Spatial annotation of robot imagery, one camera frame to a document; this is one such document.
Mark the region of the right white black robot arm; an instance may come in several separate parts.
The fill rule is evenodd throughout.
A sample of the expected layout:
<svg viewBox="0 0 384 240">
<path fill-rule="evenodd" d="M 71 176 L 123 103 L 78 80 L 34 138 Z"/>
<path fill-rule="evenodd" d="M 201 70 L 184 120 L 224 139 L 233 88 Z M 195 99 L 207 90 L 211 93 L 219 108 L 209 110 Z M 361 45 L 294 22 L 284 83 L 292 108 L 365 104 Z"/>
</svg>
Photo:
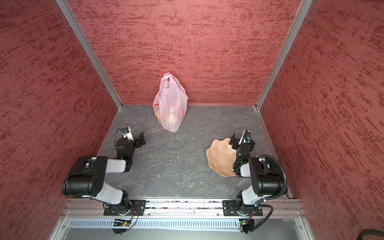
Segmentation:
<svg viewBox="0 0 384 240">
<path fill-rule="evenodd" d="M 239 216 L 260 215 L 261 203 L 277 199 L 288 192 L 287 175 L 281 163 L 273 156 L 251 157 L 255 142 L 251 132 L 244 130 L 240 139 L 231 137 L 230 145 L 236 150 L 233 173 L 240 178 L 250 178 L 251 186 L 240 191 L 232 206 L 224 206 L 236 211 Z"/>
</svg>

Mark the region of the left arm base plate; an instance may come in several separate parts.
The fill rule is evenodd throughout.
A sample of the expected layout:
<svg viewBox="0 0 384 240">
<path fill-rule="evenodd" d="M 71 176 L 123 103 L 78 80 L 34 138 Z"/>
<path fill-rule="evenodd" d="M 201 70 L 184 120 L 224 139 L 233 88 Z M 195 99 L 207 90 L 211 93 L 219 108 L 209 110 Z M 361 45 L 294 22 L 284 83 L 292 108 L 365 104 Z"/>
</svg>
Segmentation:
<svg viewBox="0 0 384 240">
<path fill-rule="evenodd" d="M 129 204 L 127 207 L 123 205 L 104 204 L 104 216 L 143 216 L 146 203 L 146 200 L 129 200 Z"/>
</svg>

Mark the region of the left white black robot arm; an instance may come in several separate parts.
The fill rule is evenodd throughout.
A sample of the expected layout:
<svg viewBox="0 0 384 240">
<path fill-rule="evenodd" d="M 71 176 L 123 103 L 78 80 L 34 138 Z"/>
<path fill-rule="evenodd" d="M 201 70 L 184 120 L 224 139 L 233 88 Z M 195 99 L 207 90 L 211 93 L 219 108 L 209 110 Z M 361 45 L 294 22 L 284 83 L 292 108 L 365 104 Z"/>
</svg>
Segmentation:
<svg viewBox="0 0 384 240">
<path fill-rule="evenodd" d="M 105 216 L 138 215 L 127 191 L 107 184 L 105 176 L 131 170 L 135 150 L 146 144 L 145 135 L 141 132 L 134 138 L 129 127 L 117 131 L 122 132 L 122 137 L 114 141 L 116 158 L 93 155 L 79 157 L 63 183 L 62 194 L 102 202 Z"/>
</svg>

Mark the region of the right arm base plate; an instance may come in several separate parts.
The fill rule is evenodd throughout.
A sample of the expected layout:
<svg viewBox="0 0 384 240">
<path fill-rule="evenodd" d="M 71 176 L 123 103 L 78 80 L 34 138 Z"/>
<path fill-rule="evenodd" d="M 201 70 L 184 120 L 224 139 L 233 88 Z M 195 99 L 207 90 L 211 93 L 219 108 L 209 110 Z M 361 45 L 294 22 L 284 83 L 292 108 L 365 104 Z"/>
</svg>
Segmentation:
<svg viewBox="0 0 384 240">
<path fill-rule="evenodd" d="M 222 203 L 224 216 L 260 217 L 263 215 L 261 207 L 245 205 L 240 200 L 224 200 Z"/>
</svg>

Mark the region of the pink plastic bag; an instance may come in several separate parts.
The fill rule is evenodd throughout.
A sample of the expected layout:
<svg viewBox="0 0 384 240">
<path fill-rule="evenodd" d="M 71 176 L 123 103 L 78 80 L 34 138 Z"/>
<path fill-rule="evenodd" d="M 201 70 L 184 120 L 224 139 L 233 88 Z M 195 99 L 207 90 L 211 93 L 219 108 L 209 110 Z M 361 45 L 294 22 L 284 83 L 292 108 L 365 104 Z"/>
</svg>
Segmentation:
<svg viewBox="0 0 384 240">
<path fill-rule="evenodd" d="M 164 129 L 173 133 L 178 131 L 187 112 L 188 99 L 179 80 L 171 73 L 165 73 L 153 102 L 154 115 Z"/>
</svg>

